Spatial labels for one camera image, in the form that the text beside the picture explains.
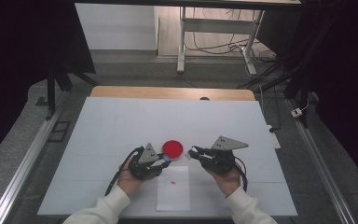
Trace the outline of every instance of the white sleeve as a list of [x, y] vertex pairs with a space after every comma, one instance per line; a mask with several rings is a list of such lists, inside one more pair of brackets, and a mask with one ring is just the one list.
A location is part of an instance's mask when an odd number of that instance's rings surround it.
[[63, 224], [113, 224], [117, 223], [120, 212], [131, 203], [127, 194], [119, 187], [97, 200], [93, 208], [87, 208], [73, 213]]
[[277, 222], [269, 215], [261, 211], [257, 204], [257, 198], [246, 194], [243, 188], [237, 188], [226, 202], [232, 209], [232, 219], [235, 223], [246, 224], [276, 224]]

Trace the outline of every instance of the black curtain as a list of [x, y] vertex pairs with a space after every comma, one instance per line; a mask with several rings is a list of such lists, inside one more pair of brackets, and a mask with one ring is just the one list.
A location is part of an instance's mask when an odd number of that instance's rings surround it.
[[317, 113], [358, 166], [358, 1], [342, 9], [310, 72]]
[[53, 64], [95, 73], [72, 1], [0, 1], [0, 143]]

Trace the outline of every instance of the wooden edge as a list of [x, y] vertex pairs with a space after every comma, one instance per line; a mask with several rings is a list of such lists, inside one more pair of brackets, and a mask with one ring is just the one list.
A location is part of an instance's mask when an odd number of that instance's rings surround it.
[[300, 0], [246, 0], [246, 2], [253, 3], [271, 3], [271, 4], [301, 4]]
[[143, 98], [143, 99], [181, 99], [199, 100], [207, 97], [215, 101], [254, 101], [255, 95], [249, 90], [193, 89], [166, 87], [125, 87], [97, 86], [91, 97]]

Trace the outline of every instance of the red petri dish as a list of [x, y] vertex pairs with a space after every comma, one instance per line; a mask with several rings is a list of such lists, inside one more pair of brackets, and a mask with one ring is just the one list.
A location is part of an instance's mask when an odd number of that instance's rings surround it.
[[171, 140], [162, 146], [162, 151], [171, 159], [177, 160], [183, 153], [183, 146], [180, 142]]

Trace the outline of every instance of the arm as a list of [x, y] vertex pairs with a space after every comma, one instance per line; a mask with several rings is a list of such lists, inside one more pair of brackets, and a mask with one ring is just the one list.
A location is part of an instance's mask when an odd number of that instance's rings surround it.
[[226, 195], [226, 202], [232, 210], [235, 223], [276, 224], [272, 217], [258, 208], [258, 200], [250, 197], [241, 188], [241, 176], [235, 169], [225, 175], [217, 175], [209, 170], [206, 172], [214, 178], [217, 186]]
[[144, 181], [134, 178], [128, 169], [130, 160], [125, 164], [124, 171], [118, 177], [117, 185], [108, 195], [99, 198], [93, 208], [87, 208], [69, 216], [64, 224], [113, 224], [117, 223], [118, 215], [131, 201], [129, 196], [141, 187]]

